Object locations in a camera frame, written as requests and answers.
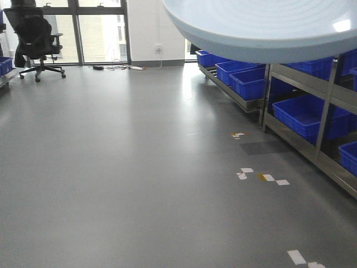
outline glass window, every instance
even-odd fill
[[[117,15],[79,16],[86,63],[127,61],[126,50],[120,50],[120,45],[126,47],[125,32],[122,31],[122,40],[119,40],[118,24]]]
[[[122,26],[118,26],[118,38],[119,38],[119,41],[123,41],[123,27]]]
[[[52,34],[58,32],[60,36],[60,44],[63,46],[61,53],[57,56],[58,60],[55,63],[78,63],[77,47],[75,43],[73,21],[71,15],[45,15],[45,19],[52,26]]]
[[[119,50],[120,50],[120,60],[128,61],[127,44],[119,44]]]
[[[102,3],[103,7],[121,7],[120,0],[78,0],[80,7],[96,7]]]
[[[68,7],[67,0],[36,0],[37,7],[43,7],[49,3],[50,7]]]

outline wall outlet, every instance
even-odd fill
[[[155,53],[160,54],[162,52],[162,45],[156,45],[155,46]]]

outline chair armrest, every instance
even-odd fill
[[[55,33],[54,35],[51,35],[52,37],[54,37],[56,39],[56,45],[55,46],[59,46],[60,45],[60,36],[62,36],[63,33],[59,32],[59,33]]]

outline chair base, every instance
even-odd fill
[[[35,74],[35,81],[36,82],[39,82],[40,81],[40,78],[38,78],[38,76],[45,70],[48,70],[48,71],[55,71],[57,73],[61,73],[62,75],[62,78],[65,78],[66,75],[65,75],[65,70],[62,69],[61,66],[56,66],[56,65],[52,65],[52,66],[48,66],[48,65],[45,65],[44,64],[44,60],[46,60],[47,57],[41,57],[40,58],[40,64],[39,66],[36,66],[36,67],[33,67],[33,68],[30,68],[30,69],[27,69],[25,71],[21,71],[19,72],[19,75],[20,75],[20,78],[21,79],[24,79],[25,77],[22,75],[24,73],[29,73],[31,71],[36,71],[36,74]]]

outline dark floor mat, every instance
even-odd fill
[[[248,155],[274,154],[291,152],[291,148],[282,141],[252,142],[240,145]]]

